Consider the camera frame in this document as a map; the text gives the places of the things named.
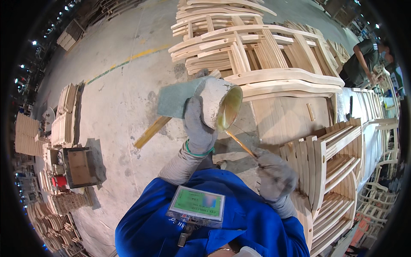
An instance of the arm sleeve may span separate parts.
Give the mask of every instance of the arm sleeve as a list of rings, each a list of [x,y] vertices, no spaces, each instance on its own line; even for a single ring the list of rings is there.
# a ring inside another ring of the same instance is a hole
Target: arm sleeve
[[[192,156],[188,153],[184,143],[178,154],[161,169],[158,177],[172,185],[182,185],[190,179],[193,172],[206,157]]]
[[[378,50],[377,44],[372,41],[371,39],[366,39],[360,43],[357,44],[357,46],[360,48],[360,51],[363,55],[367,53],[372,53],[375,50]]]
[[[266,200],[266,202],[274,209],[281,219],[286,219],[289,217],[297,218],[297,211],[289,194],[281,197],[277,201]]]
[[[309,257],[309,250],[305,242],[304,229],[296,217],[281,220],[288,237],[287,256]]]

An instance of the worker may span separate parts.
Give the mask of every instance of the worker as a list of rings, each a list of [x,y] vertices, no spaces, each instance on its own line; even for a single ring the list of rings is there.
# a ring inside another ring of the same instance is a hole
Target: worker
[[[256,148],[258,195],[232,172],[218,169],[210,158],[217,132],[202,122],[201,105],[196,97],[188,99],[183,122],[189,139],[118,224],[118,255],[308,257],[303,226],[289,196],[297,183],[295,171],[279,156]],[[199,170],[205,163],[209,167]],[[179,185],[225,196],[221,228],[193,226],[166,215]]]
[[[367,78],[372,85],[378,79],[372,73],[375,65],[381,61],[384,65],[394,62],[394,54],[388,42],[377,44],[373,39],[365,39],[353,48],[354,55],[344,64],[339,76],[345,87],[358,88]]]

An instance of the gloved hand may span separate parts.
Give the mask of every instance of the gloved hand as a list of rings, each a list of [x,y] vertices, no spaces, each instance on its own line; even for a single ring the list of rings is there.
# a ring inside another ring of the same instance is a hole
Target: gloved hand
[[[261,178],[260,195],[281,219],[297,218],[297,211],[289,194],[297,185],[297,174],[281,157],[268,150],[256,148],[257,174]]]
[[[183,124],[189,138],[189,153],[195,155],[202,155],[213,148],[218,135],[217,131],[202,122],[201,110],[199,98],[191,97],[187,101]]]
[[[260,195],[268,201],[276,201],[291,193],[297,185],[296,172],[278,155],[256,148],[257,175],[261,178]]]

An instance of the stacked wooden pieces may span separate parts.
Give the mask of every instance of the stacked wooden pieces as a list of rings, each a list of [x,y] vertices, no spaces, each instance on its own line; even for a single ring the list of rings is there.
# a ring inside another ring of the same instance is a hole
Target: stacked wooden pieces
[[[377,183],[366,183],[361,194],[358,196],[358,208],[356,219],[364,220],[368,226],[363,231],[368,237],[376,239],[378,232],[384,228],[387,216],[397,199],[397,194],[388,193],[388,189]]]
[[[17,114],[15,150],[33,156],[42,156],[42,142],[35,141],[38,135],[39,121],[22,113]]]
[[[63,113],[51,125],[51,145],[56,147],[72,141],[72,114]]]
[[[367,121],[383,118],[383,110],[379,96],[373,90],[360,88],[352,88],[351,90],[357,92],[359,98],[364,102],[366,110],[365,118]]]
[[[74,100],[76,98],[77,88],[70,83],[61,91],[57,106],[57,116],[63,113],[71,113],[74,107]]]
[[[276,13],[260,5],[257,1],[247,0],[180,0],[175,19],[181,22],[205,14],[254,13],[263,15],[262,11],[276,16]]]
[[[338,64],[337,71],[341,72],[342,66],[350,59],[351,56],[342,44],[338,44],[329,39],[327,40],[327,44],[336,63]]]
[[[186,60],[188,74],[202,68],[232,73],[224,79],[242,86],[244,101],[256,96],[330,97],[342,92],[344,82],[322,35],[265,25],[260,14],[250,12],[254,7],[210,11],[215,1],[222,4],[222,0],[204,0],[196,7],[199,10],[189,13],[187,9],[199,1],[180,1],[178,23],[171,27],[175,36],[183,36],[183,42],[169,52],[173,61]],[[243,6],[252,3],[243,2]]]
[[[308,196],[313,220],[311,256],[316,256],[353,224],[357,180],[362,157],[360,119],[330,127],[280,147],[281,157],[298,174],[296,191]]]
[[[365,172],[365,146],[361,119],[351,118],[348,122],[339,122],[331,127],[326,127],[326,133],[335,136],[340,134],[342,131],[352,130],[353,128],[351,127],[356,128],[357,132],[351,134],[351,137],[349,138],[351,140],[351,143],[342,148],[339,151],[338,156],[347,158],[359,158],[361,160],[359,162],[359,165],[357,165],[353,170],[357,180],[356,184],[358,185],[358,183],[364,177]]]
[[[57,44],[68,51],[79,39],[82,32],[81,27],[75,21],[71,21],[58,37]]]
[[[101,8],[101,14],[91,23],[94,24],[103,17],[106,17],[106,20],[109,21],[127,10],[137,7],[140,3],[141,0],[100,0],[99,7]]]
[[[83,194],[76,194],[73,192],[48,195],[47,197],[52,212],[58,215],[67,214],[69,211],[77,210],[88,204]]]
[[[42,189],[46,192],[51,194],[53,191],[53,187],[52,187],[52,183],[51,183],[51,174],[49,170],[41,170],[39,172],[40,175],[40,185],[42,187]]]
[[[48,203],[36,202],[27,207],[27,215],[34,229],[51,252],[67,249],[74,242],[80,242],[71,220],[53,214]]]
[[[305,242],[308,249],[311,249],[312,236],[313,236],[313,223],[311,208],[309,206],[308,198],[294,191],[290,194],[291,201],[297,211],[297,218],[300,221],[304,229]]]
[[[312,33],[312,34],[318,35],[318,36],[320,37],[320,40],[319,40],[319,41],[320,41],[321,44],[322,44],[322,48],[321,48],[321,49],[322,49],[322,51],[324,51],[324,52],[326,53],[326,55],[328,56],[328,62],[329,62],[329,63],[332,65],[332,67],[333,67],[333,69],[331,69],[331,70],[324,69],[323,72],[333,73],[334,70],[336,70],[336,72],[337,72],[338,74],[340,73],[341,70],[338,69],[338,68],[339,68],[339,65],[338,65],[337,61],[335,60],[334,55],[333,55],[333,53],[332,53],[329,45],[327,44],[327,41],[325,40],[325,38],[324,38],[324,36],[323,36],[323,33],[321,33],[320,30],[318,30],[318,29],[316,29],[316,28],[314,28],[314,27],[311,27],[311,26],[309,26],[309,25],[307,25],[307,24],[303,25],[303,24],[301,24],[301,23],[294,23],[294,22],[288,21],[288,20],[284,21],[284,26],[287,27],[287,28],[294,29],[294,30],[301,30],[301,31],[305,31],[305,32],[308,32],[308,33]]]

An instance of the blue work jacket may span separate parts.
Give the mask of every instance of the blue work jacket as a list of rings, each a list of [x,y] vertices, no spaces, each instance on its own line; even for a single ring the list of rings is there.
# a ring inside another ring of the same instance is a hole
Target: blue work jacket
[[[186,224],[165,216],[177,186],[155,178],[115,230],[120,257],[203,257],[235,238],[240,247],[249,246],[265,257],[309,257],[298,219],[280,219],[261,196],[232,172],[196,171],[185,186],[226,196],[222,229],[197,227],[184,247],[177,246]]]

